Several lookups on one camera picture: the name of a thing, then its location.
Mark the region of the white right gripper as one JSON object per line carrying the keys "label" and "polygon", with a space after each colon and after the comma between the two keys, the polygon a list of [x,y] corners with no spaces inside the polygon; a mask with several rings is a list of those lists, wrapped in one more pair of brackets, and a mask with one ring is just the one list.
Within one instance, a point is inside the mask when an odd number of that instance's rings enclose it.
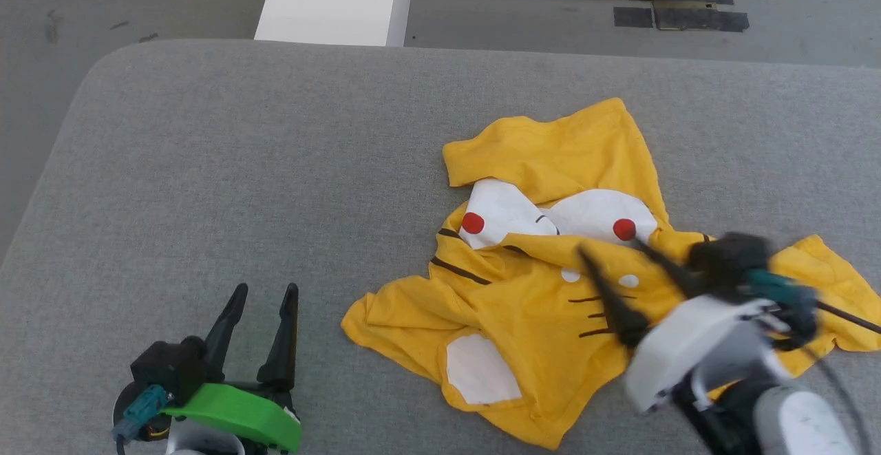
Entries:
{"label": "white right gripper", "polygon": [[701,282],[685,267],[641,238],[632,244],[664,270],[685,299],[691,299],[674,308],[646,336],[649,320],[645,314],[617,294],[585,246],[577,249],[604,306],[608,329],[624,348],[636,348],[624,385],[639,413],[671,402],[679,385],[693,395],[689,403],[702,412],[713,405],[709,394],[731,383],[745,379],[792,382],[762,327],[772,301],[756,299],[735,305],[704,295]]}

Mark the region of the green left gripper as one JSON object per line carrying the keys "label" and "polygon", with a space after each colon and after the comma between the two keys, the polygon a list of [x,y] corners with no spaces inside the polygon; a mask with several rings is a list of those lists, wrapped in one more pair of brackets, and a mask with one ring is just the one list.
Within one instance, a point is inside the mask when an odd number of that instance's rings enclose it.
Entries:
{"label": "green left gripper", "polygon": [[[233,291],[204,339],[207,381],[224,380],[224,361],[230,339],[244,310],[248,285]],[[299,451],[302,424],[293,409],[299,288],[289,283],[278,308],[279,324],[260,368],[257,383],[205,383],[178,407],[168,405],[173,418],[167,454],[292,454]]]}

